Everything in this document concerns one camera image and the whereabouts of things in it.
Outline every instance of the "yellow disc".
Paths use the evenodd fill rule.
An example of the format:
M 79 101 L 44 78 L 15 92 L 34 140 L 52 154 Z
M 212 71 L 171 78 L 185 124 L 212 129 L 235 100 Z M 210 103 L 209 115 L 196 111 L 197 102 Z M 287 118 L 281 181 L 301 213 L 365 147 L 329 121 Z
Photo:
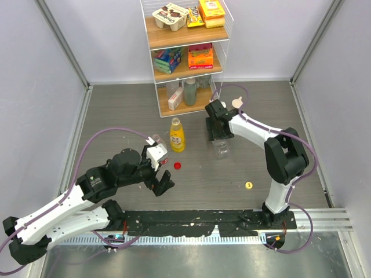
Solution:
M 246 189 L 252 189 L 253 188 L 253 184 L 248 181 L 247 183 L 245 183 L 245 187 L 246 187 Z

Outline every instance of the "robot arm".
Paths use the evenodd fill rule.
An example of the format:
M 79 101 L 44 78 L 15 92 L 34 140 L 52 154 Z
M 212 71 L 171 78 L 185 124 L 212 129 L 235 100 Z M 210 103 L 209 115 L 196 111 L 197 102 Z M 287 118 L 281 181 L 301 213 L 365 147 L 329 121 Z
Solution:
M 279 222 L 289 209 L 287 199 L 292 183 L 303 174 L 309 164 L 304 147 L 290 137 L 270 132 L 281 129 L 255 121 L 247 114 L 243 114 L 244 119 L 237 109 L 227 111 L 219 100 L 211 102 L 205 109 L 209 115 L 206 118 L 209 141 L 239 135 L 265 150 L 267 170 L 272 177 L 272 183 L 268 198 L 263 203 L 264 220 L 268 224 Z M 269 131 L 253 125 L 251 121 Z M 282 131 L 298 136 L 293 128 Z
M 141 155 L 133 149 L 124 149 L 106 164 L 89 169 L 69 191 L 38 211 L 23 218 L 8 217 L 3 221 L 8 236 L 23 227 L 9 245 L 12 257 L 21 265 L 28 264 L 69 237 L 95 229 L 117 229 L 124 214 L 112 200 L 91 212 L 77 217 L 72 215 L 114 196 L 120 187 L 140 182 L 144 182 L 155 196 L 161 196 L 174 186 L 167 170 L 160 181 L 156 178 L 161 161 L 166 157 L 166 148 L 157 143 L 144 146 Z M 56 208 L 38 218 L 54 206 Z M 33 223 L 26 224 L 35 218 Z

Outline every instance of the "red disc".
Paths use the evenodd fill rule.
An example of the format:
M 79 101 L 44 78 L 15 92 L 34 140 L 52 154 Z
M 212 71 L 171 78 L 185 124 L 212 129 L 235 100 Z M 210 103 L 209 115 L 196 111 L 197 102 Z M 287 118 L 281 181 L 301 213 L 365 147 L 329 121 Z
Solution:
M 174 169 L 179 170 L 181 168 L 181 164 L 179 162 L 174 163 Z

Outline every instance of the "concrete floor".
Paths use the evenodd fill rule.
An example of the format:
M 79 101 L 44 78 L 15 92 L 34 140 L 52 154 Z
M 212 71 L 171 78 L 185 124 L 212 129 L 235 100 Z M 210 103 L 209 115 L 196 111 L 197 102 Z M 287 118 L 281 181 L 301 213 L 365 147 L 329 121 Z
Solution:
M 285 129 L 293 127 L 305 138 L 302 122 L 289 82 L 239 82 L 250 93 L 244 112 L 267 125 Z M 171 117 L 160 118 L 153 84 L 95 86 L 79 143 L 83 145 L 97 131 L 108 127 L 127 127 L 146 135 L 159 134 L 169 147 Z M 223 89 L 221 100 L 228 106 L 243 95 L 237 87 Z M 144 184 L 121 188 L 112 199 L 123 209 L 257 209 L 268 196 L 271 178 L 266 170 L 264 151 L 242 137 L 230 140 L 231 155 L 217 160 L 212 143 L 207 142 L 205 111 L 179 116 L 185 130 L 183 153 L 169 151 L 170 161 L 161 167 L 160 176 L 168 169 L 175 187 L 155 197 Z M 102 165 L 124 148 L 141 152 L 145 141 L 130 133 L 112 131 L 94 140 L 80 166 L 79 175 Z M 174 162 L 182 164 L 174 170 Z M 247 190 L 250 181 L 253 188 Z M 318 175 L 297 185 L 291 201 L 305 208 L 328 207 Z

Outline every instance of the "yellow bottle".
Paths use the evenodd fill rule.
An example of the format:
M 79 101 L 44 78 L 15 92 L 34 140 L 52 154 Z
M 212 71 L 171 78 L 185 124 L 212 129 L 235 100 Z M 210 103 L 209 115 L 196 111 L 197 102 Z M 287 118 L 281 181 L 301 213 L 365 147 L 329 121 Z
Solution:
M 172 119 L 172 126 L 170 128 L 170 146 L 175 152 L 183 152 L 186 147 L 186 139 L 184 138 L 183 126 L 178 118 Z

